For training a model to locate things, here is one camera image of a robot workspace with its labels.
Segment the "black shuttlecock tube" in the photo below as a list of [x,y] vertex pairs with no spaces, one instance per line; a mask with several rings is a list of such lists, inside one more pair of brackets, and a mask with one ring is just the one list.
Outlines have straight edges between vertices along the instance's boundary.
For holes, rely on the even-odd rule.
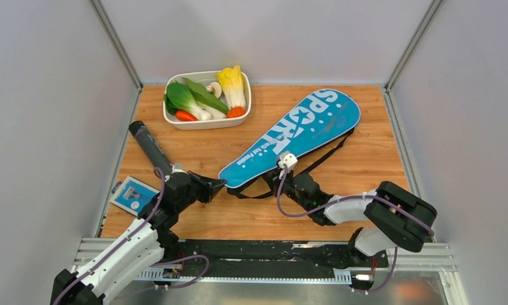
[[160,148],[143,121],[134,121],[128,127],[144,154],[155,168],[159,168],[165,175],[171,175],[172,163]]

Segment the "blue racket bag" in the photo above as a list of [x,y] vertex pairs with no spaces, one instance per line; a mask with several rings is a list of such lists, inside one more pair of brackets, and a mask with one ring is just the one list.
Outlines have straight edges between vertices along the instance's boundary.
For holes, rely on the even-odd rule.
[[218,178],[227,192],[240,199],[241,192],[262,175],[278,168],[281,155],[297,158],[317,151],[354,132],[361,119],[358,103],[333,88],[316,90],[289,110],[242,155],[225,166]]

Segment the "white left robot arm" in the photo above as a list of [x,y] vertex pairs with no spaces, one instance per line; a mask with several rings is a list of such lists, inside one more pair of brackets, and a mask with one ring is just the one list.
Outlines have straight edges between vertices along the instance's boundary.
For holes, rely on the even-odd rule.
[[59,272],[53,282],[51,304],[110,304],[137,276],[159,261],[171,263],[179,254],[178,236],[171,228],[187,207],[209,203],[226,180],[183,170],[154,173],[161,190],[143,207],[128,229],[76,272]]

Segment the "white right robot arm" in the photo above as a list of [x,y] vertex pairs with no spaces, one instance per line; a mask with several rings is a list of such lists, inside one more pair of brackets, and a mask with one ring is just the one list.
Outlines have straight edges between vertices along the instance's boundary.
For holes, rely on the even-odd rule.
[[320,226],[370,221],[372,227],[357,229],[349,240],[347,257],[356,266],[393,247],[418,253],[434,236],[437,210],[393,182],[383,181],[371,191],[342,196],[322,191],[308,173],[293,176],[277,169],[264,177],[277,200],[285,195],[304,209],[302,213],[288,213],[278,202],[277,208],[287,217],[310,217]]

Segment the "blue book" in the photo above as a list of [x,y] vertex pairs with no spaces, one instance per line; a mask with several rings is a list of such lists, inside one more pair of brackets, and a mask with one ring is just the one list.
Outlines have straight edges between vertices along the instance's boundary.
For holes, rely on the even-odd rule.
[[123,181],[116,183],[111,191],[109,203],[137,216],[158,192],[158,189],[141,180],[127,176]]

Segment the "red pepper toy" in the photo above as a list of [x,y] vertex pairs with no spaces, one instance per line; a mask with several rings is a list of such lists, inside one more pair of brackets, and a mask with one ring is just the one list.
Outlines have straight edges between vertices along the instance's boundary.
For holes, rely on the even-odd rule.
[[195,115],[187,112],[187,111],[183,111],[183,110],[177,110],[176,113],[175,113],[175,117],[179,120],[179,121],[197,121],[198,119],[195,117]]

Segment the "green leaf vegetable toy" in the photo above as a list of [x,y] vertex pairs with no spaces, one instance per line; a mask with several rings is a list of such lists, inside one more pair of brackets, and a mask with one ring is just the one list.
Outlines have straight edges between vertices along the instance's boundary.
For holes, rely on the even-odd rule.
[[189,78],[183,78],[183,80],[187,87],[195,94],[198,101],[216,109],[217,111],[220,111],[224,116],[227,115],[227,112],[229,111],[227,106],[219,98],[216,98],[213,94],[208,92],[202,84],[195,83]]

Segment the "orange carrot toy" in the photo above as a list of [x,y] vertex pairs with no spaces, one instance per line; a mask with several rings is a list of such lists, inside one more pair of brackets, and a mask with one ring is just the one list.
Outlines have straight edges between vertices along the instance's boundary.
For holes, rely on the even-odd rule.
[[246,114],[245,108],[241,106],[231,108],[226,115],[226,118],[239,118]]

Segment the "white rectangular tray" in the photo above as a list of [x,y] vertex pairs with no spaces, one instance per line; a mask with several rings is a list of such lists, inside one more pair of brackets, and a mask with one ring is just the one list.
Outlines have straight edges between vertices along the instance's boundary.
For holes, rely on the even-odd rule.
[[180,130],[241,125],[251,111],[251,86],[238,66],[173,76],[163,97],[163,117]]

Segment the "green bok choy toy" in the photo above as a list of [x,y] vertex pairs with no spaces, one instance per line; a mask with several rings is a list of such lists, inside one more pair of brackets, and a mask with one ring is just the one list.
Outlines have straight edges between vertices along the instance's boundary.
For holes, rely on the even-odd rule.
[[177,110],[183,110],[195,115],[198,121],[208,121],[213,117],[197,104],[189,88],[181,83],[174,82],[166,87],[164,103],[165,109],[174,116]]

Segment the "beige mushroom toy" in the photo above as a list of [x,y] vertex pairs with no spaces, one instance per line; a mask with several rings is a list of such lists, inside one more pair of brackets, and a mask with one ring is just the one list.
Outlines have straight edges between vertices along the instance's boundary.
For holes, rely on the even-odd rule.
[[214,81],[206,86],[206,90],[213,94],[216,98],[220,98],[222,95],[222,87],[217,81]]

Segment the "yellow cabbage toy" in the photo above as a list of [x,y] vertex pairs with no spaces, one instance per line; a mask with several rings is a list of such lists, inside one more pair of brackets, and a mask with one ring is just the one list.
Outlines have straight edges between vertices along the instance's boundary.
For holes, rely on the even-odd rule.
[[216,72],[216,77],[222,87],[228,108],[241,107],[244,109],[246,106],[244,79],[240,66],[224,68],[222,71]]

